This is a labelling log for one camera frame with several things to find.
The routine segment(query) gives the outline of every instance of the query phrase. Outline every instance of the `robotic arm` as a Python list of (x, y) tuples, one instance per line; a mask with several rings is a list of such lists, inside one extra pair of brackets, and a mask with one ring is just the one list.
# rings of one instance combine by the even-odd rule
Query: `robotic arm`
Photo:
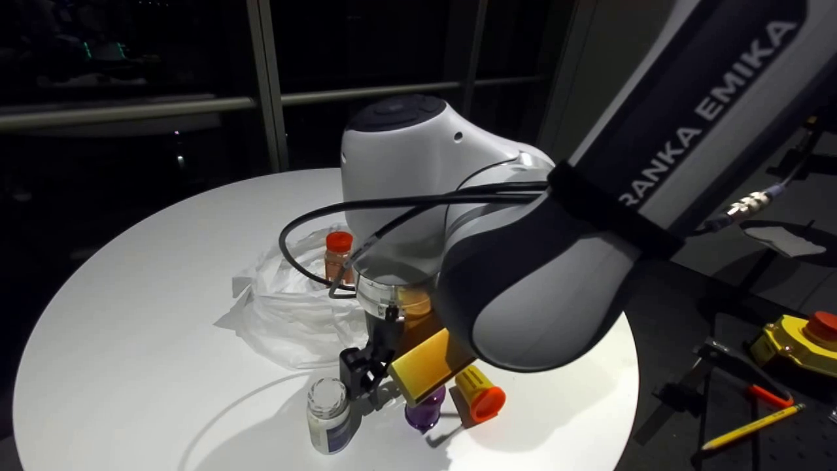
[[(686, 234), (806, 115), (832, 101), (834, 22), (834, 0), (677, 1), (563, 169)], [(359, 262), (359, 298), (375, 309), (381, 284), (428, 283), (443, 325), (503, 368), (541, 372), (583, 355), (610, 330), (613, 301), (644, 243), (579, 212), (554, 175), (541, 152), (471, 126), (445, 101), (368, 106), (345, 130), (345, 199), (534, 177), (549, 187), (526, 207), (471, 204), (417, 217)], [(367, 241), (398, 215), (356, 212), (349, 221)]]

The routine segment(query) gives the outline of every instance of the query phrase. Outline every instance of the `white table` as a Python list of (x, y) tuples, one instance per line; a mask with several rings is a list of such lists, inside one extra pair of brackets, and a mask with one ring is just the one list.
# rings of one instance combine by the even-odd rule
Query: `white table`
[(393, 402), (321, 457), (298, 407), (307, 376), (218, 319), (229, 277), (307, 209), (339, 199), (337, 169), (223, 185), (125, 230), (95, 253), (35, 326), (16, 382), (27, 471), (249, 467), (613, 467), (636, 402), (622, 315), (580, 361), (549, 374), (486, 365), (509, 394), (491, 424), (428, 446)]

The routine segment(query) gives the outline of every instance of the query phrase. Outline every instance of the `purple object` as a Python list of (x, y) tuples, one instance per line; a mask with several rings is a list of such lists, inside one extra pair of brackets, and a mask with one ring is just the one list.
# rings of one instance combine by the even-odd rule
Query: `purple object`
[(439, 424), (443, 402), (445, 402), (445, 387), (435, 389), (420, 402), (413, 402), (413, 404), (407, 402), (403, 415), (413, 429), (428, 430), (435, 424)]

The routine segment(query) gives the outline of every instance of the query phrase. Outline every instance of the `clear plastic bag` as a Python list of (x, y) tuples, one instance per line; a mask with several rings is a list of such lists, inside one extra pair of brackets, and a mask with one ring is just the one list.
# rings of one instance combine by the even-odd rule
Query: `clear plastic bag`
[[(287, 243), (308, 271), (321, 273), (329, 230)], [(337, 364), (342, 347), (367, 339), (360, 305), (352, 298), (329, 298), (325, 284), (295, 271), (278, 247), (261, 256), (245, 280), (245, 298), (232, 305), (224, 326), (261, 355), (292, 368), (318, 368)]]

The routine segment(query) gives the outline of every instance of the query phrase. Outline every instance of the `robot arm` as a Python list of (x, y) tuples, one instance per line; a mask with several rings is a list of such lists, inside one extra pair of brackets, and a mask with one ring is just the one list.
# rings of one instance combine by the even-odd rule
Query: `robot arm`
[[(830, 101), (834, 22), (832, 0), (679, 1), (656, 46), (567, 158), (575, 177), (661, 230), (687, 232), (774, 143)], [(375, 133), (364, 145), (381, 139), (394, 149), (393, 127)], [(483, 154), (503, 158), (494, 143)], [(443, 168), (457, 161), (435, 161), (439, 185), (420, 182), (413, 194), (451, 191)], [(367, 169), (356, 152), (352, 173)], [(610, 330), (615, 292), (644, 253), (641, 243), (580, 215), (579, 200), (563, 200), (559, 187), (443, 232), (445, 212), (439, 217), (427, 224), (439, 234), (432, 253), (443, 253), (432, 267), (436, 315), (475, 355), (516, 372), (583, 355)]]

